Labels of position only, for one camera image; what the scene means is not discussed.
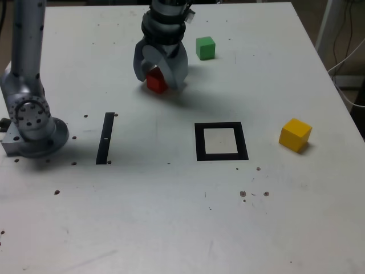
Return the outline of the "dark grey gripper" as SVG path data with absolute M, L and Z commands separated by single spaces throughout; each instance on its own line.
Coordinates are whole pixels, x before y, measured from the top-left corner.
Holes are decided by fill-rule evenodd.
M 144 82 L 147 73 L 157 66 L 167 86 L 177 90 L 188 75 L 188 57 L 182 42 L 165 45 L 159 41 L 142 39 L 136 44 L 133 69 L 137 79 Z

